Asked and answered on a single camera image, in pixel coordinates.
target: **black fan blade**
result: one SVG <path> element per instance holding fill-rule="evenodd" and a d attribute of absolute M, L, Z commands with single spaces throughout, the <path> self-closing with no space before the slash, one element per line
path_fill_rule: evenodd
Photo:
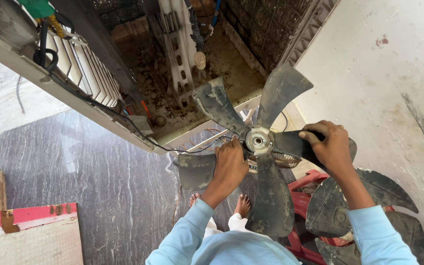
<path fill-rule="evenodd" d="M 194 100 L 213 121 L 244 138 L 250 127 L 233 108 L 223 87 L 223 77 L 217 77 L 194 89 Z"/>
<path fill-rule="evenodd" d="M 375 204 L 402 206 L 418 213 L 410 196 L 392 179 L 370 170 L 357 169 L 356 172 Z M 305 226 L 309 232 L 318 236 L 344 236 L 350 227 L 346 210 L 349 207 L 341 188 L 332 178 L 327 178 L 310 198 Z"/>
<path fill-rule="evenodd" d="M 275 68 L 263 88 L 257 125 L 271 128 L 286 105 L 312 87 L 313 84 L 289 62 Z"/>
<path fill-rule="evenodd" d="M 347 247 L 335 247 L 315 238 L 318 251 L 327 264 L 333 265 L 361 265 L 361 253 L 356 244 Z"/>
<path fill-rule="evenodd" d="M 424 232 L 418 219 L 400 212 L 385 213 L 395 231 L 410 247 L 420 265 L 424 265 Z"/>
<path fill-rule="evenodd" d="M 272 239 L 286 237 L 294 225 L 294 205 L 286 181 L 272 154 L 256 157 L 256 162 L 258 193 L 246 227 Z"/>
<path fill-rule="evenodd" d="M 292 132 L 279 132 L 274 133 L 273 138 L 273 149 L 275 151 L 285 153 L 288 155 L 297 155 L 302 157 L 310 162 L 314 163 L 316 166 L 320 167 L 323 170 L 327 170 L 325 166 L 317 159 L 315 153 L 312 150 L 309 142 L 300 138 L 298 136 L 300 131 Z M 318 132 L 313 132 L 321 141 L 325 139 L 325 136 Z M 351 161 L 354 160 L 356 156 L 357 146 L 356 143 L 350 138 L 350 156 Z"/>
<path fill-rule="evenodd" d="M 399 232 L 402 240 L 410 247 L 420 265 L 424 265 L 424 232 L 421 223 L 416 218 L 400 212 L 385 213 L 395 231 Z M 316 238 L 315 243 L 327 264 L 360 265 L 361 253 L 352 244 L 347 247 L 334 247 Z"/>
<path fill-rule="evenodd" d="M 215 154 L 179 155 L 180 180 L 186 190 L 203 190 L 213 178 Z"/>
<path fill-rule="evenodd" d="M 372 196 L 375 204 L 402 206 L 414 213 L 418 213 L 418 208 L 412 198 L 389 177 L 374 170 L 363 168 L 357 168 L 356 172 L 361 177 L 362 184 Z"/>

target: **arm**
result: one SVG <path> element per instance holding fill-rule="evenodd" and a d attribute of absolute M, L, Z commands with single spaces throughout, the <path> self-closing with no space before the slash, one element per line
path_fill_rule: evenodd
<path fill-rule="evenodd" d="M 215 156 L 214 177 L 207 189 L 146 259 L 147 265 L 191 264 L 214 209 L 238 187 L 248 172 L 248 161 L 243 159 L 243 150 L 236 137 L 222 147 L 216 147 Z"/>
<path fill-rule="evenodd" d="M 365 265 L 415 265 L 416 257 L 402 241 L 380 206 L 376 206 L 352 166 L 348 148 L 348 132 L 342 125 L 320 121 L 303 127 L 299 137 L 307 140 L 318 160 L 341 187 L 350 211 L 347 215 L 353 228 L 356 244 Z M 321 142 L 313 133 L 322 133 Z"/>

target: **green cloth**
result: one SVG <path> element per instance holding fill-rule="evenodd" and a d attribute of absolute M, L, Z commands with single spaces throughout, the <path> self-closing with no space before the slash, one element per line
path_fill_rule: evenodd
<path fill-rule="evenodd" d="M 55 9 L 49 4 L 49 0 L 19 0 L 33 18 L 44 18 L 52 15 Z"/>

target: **bare foot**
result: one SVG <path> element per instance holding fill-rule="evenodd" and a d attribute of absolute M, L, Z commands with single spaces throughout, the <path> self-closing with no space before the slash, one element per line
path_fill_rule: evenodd
<path fill-rule="evenodd" d="M 196 200 L 200 197 L 201 195 L 199 193 L 191 195 L 191 198 L 189 199 L 189 207 L 192 207 L 192 204 L 194 204 L 194 202 L 196 202 Z"/>
<path fill-rule="evenodd" d="M 237 201 L 237 207 L 235 207 L 235 212 L 233 212 L 233 214 L 239 213 L 242 218 L 246 218 L 250 209 L 250 198 L 248 198 L 248 195 L 240 194 Z"/>

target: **fan hub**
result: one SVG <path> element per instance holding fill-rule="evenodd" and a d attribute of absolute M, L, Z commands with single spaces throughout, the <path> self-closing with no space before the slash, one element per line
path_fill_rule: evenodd
<path fill-rule="evenodd" d="M 246 135 L 246 146 L 256 157 L 266 154 L 272 149 L 269 130 L 264 127 L 252 128 Z"/>

